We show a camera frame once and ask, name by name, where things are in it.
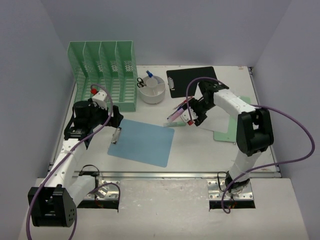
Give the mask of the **red pen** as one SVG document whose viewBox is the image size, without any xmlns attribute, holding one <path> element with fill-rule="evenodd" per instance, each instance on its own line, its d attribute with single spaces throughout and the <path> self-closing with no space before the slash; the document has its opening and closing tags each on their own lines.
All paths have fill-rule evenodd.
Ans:
<svg viewBox="0 0 320 240">
<path fill-rule="evenodd" d="M 193 97 L 194 97 L 194 96 L 188 96 L 187 100 L 190 100 L 190 99 L 192 99 Z M 182 103 L 186 103 L 187 100 L 185 99 L 184 101 L 182 101 L 182 102 L 179 103 L 178 105 L 180 105 L 180 104 L 182 104 Z"/>
</svg>

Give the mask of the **pink highlighter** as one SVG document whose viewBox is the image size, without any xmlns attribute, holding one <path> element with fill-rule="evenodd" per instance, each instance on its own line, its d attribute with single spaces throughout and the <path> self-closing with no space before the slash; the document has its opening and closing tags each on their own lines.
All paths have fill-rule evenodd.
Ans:
<svg viewBox="0 0 320 240">
<path fill-rule="evenodd" d="M 177 119 L 181 114 L 183 114 L 185 110 L 183 108 L 179 108 L 174 113 L 172 113 L 170 116 L 167 117 L 167 121 L 169 123 L 173 122 L 175 119 Z"/>
</svg>

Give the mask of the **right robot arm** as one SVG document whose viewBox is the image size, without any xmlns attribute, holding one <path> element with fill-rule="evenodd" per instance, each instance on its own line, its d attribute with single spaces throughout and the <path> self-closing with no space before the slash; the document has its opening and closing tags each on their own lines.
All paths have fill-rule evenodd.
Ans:
<svg viewBox="0 0 320 240">
<path fill-rule="evenodd" d="M 232 167 L 226 172 L 223 184 L 224 193 L 233 197 L 248 185 L 249 174 L 257 159 L 274 143 L 270 112 L 246 103 L 215 78 L 198 77 L 191 83 L 198 84 L 202 97 L 186 100 L 190 124 L 200 126 L 207 118 L 207 112 L 214 107 L 223 109 L 237 121 L 238 153 Z"/>
</svg>

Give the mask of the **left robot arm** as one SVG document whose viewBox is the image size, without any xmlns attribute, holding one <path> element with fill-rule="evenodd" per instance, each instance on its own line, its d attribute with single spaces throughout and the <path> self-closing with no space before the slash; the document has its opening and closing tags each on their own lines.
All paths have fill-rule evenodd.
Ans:
<svg viewBox="0 0 320 240">
<path fill-rule="evenodd" d="M 85 196 L 103 193 L 104 184 L 94 176 L 86 173 L 76 181 L 72 177 L 93 136 L 104 127 L 118 128 L 123 118 L 118 106 L 108 108 L 106 103 L 92 98 L 73 105 L 52 169 L 38 187 L 31 187 L 28 192 L 27 226 L 70 227 Z"/>
</svg>

